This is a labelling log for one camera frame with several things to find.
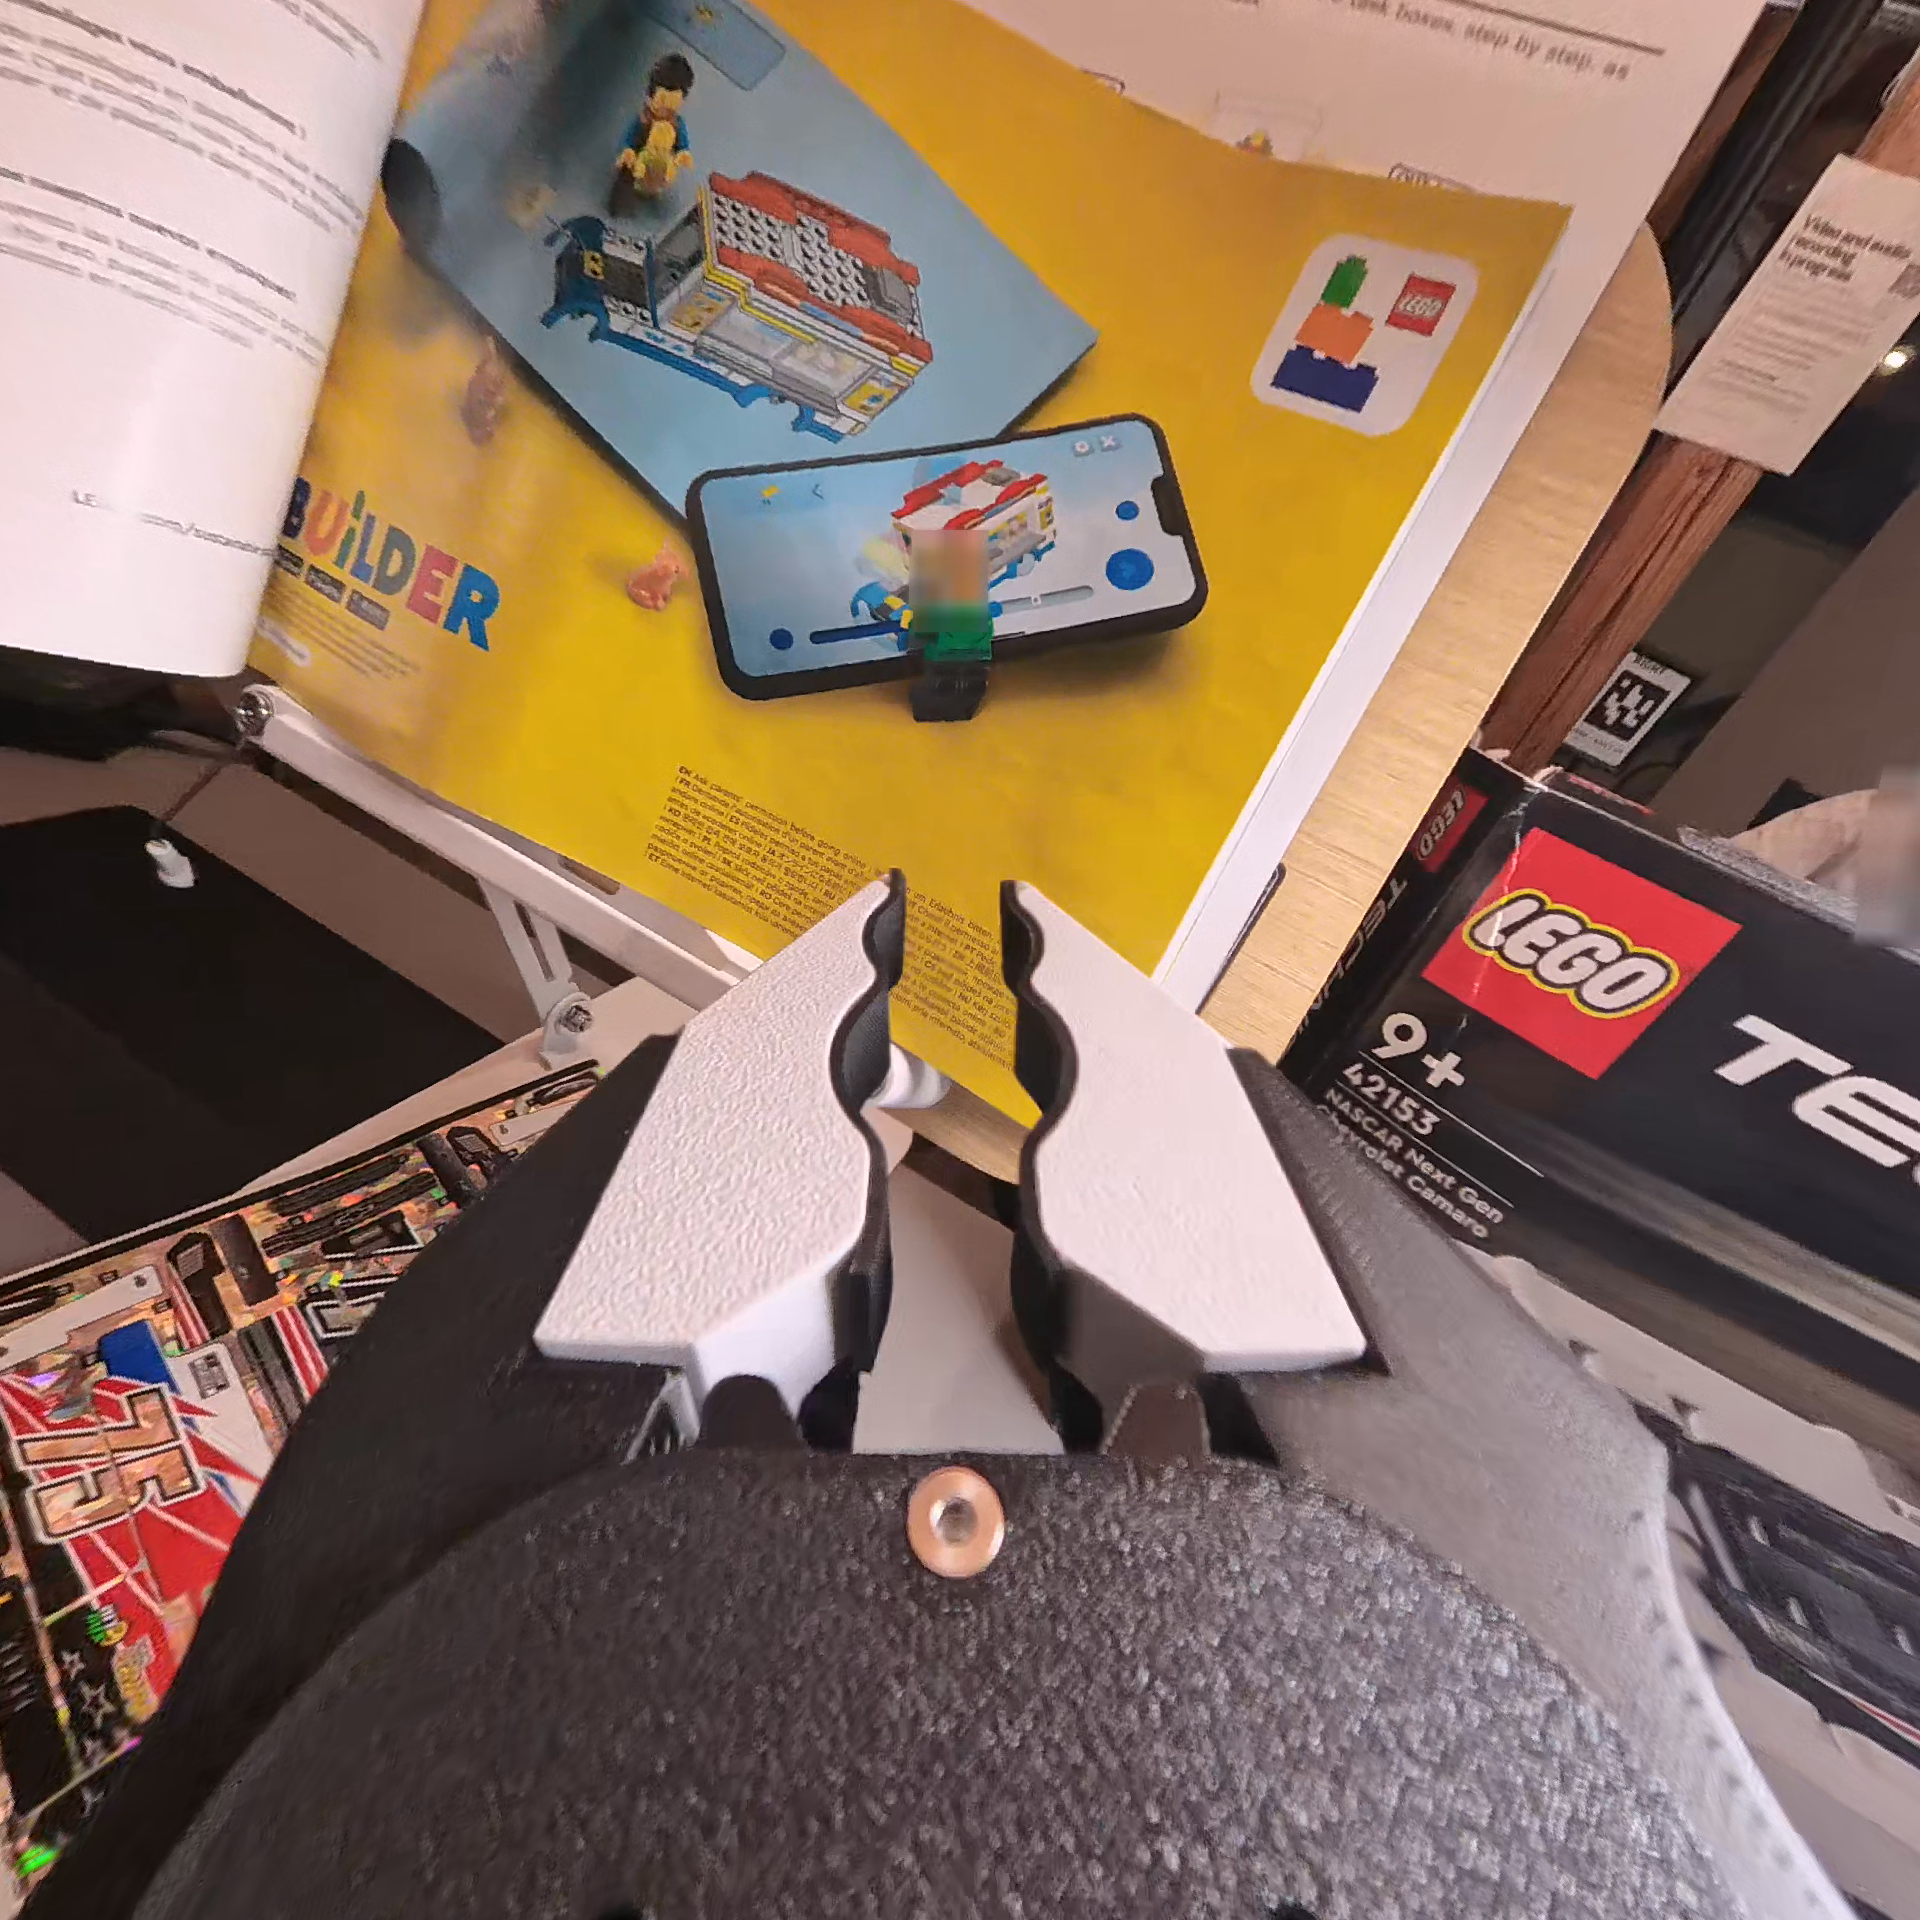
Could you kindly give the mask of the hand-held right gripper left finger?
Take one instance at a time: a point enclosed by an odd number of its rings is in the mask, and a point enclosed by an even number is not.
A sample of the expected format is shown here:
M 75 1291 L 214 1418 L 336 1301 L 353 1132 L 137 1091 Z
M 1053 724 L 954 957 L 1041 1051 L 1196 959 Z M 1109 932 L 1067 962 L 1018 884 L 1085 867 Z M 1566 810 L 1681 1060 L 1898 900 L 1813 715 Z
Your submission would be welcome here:
M 534 1324 L 549 1359 L 653 1365 L 705 1414 L 765 1380 L 801 1438 L 849 1451 L 893 1299 L 874 1108 L 906 1087 L 890 870 L 688 1020 Z

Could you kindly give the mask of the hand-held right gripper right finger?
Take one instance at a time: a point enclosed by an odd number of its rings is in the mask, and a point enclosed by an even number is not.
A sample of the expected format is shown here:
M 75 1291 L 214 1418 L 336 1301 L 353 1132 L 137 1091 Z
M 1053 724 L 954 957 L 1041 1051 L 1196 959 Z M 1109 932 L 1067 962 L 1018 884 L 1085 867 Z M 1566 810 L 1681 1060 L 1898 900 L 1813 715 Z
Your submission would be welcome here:
M 1067 1451 L 1141 1387 L 1300 1375 L 1370 1341 L 1251 1093 L 1252 1053 L 1027 883 L 1000 890 L 1016 1077 L 1016 1326 Z

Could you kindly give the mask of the lego instruction booklet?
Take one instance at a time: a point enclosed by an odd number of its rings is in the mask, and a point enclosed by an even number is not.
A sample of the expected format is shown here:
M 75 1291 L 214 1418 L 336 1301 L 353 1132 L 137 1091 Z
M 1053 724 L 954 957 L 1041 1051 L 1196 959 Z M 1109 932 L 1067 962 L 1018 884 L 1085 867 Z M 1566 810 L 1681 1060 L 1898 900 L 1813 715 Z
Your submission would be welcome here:
M 1258 157 L 970 5 L 5 5 L 5 661 L 244 666 L 765 957 L 1000 891 L 1200 1001 L 1566 212 Z

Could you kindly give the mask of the black lego set box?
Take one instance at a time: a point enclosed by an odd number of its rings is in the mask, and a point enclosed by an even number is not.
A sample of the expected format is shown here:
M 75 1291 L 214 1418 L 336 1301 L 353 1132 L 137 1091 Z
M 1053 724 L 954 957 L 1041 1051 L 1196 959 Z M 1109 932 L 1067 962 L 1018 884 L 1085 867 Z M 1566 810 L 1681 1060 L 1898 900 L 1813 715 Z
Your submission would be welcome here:
M 1444 1233 L 1896 1406 L 1915 1473 L 1915 957 L 1834 894 L 1462 753 L 1281 1069 Z

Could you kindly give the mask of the black desk mat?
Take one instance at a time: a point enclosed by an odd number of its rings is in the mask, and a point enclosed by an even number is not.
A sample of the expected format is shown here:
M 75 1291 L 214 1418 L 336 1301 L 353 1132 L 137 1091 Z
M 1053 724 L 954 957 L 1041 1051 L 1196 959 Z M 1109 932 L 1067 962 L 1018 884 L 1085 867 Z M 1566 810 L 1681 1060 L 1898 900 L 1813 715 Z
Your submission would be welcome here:
M 482 1057 L 441 998 L 137 807 L 3 830 L 3 1167 L 107 1238 L 246 1187 Z

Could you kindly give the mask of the holographic sticker sheet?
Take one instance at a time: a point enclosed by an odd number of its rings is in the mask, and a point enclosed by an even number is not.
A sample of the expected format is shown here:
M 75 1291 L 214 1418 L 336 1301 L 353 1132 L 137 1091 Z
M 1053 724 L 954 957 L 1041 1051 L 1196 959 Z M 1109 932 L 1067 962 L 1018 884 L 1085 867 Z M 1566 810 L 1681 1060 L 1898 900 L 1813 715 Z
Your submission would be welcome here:
M 5 1285 L 5 1915 L 137 1751 L 353 1335 L 601 1075 L 549 1073 Z

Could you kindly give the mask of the small marker tag card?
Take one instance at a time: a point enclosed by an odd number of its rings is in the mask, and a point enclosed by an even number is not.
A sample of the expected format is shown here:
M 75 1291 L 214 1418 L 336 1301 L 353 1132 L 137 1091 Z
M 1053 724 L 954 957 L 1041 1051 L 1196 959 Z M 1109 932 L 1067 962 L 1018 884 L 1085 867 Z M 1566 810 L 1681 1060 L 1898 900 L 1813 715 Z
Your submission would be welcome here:
M 1574 719 L 1561 753 L 1618 773 L 1694 683 L 1696 675 L 1678 666 L 1640 649 L 1628 652 Z

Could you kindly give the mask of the white paper notice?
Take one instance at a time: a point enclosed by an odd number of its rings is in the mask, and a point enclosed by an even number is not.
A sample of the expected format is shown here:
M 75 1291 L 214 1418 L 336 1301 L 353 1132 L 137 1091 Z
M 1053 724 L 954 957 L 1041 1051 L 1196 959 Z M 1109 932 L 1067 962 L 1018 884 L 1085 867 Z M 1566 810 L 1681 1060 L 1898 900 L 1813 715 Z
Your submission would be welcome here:
M 1836 157 L 1701 346 L 1654 433 L 1793 474 L 1918 310 L 1918 180 Z

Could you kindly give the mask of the wooden post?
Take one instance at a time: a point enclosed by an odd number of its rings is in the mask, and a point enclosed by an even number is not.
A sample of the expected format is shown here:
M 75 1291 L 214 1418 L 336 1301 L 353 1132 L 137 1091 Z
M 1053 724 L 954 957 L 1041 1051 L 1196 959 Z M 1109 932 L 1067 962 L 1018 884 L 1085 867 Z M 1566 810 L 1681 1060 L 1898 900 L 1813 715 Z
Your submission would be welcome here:
M 1720 148 L 1714 180 L 1698 187 L 1666 249 L 1670 399 L 1836 157 L 1915 178 L 1915 59 L 1880 76 L 1876 87 L 1826 79 L 1764 121 L 1742 151 L 1736 141 Z M 1481 722 L 1480 745 L 1530 771 L 1546 766 L 1763 475 L 1786 471 L 1761 457 L 1755 425 L 1653 427 L 1568 588 Z

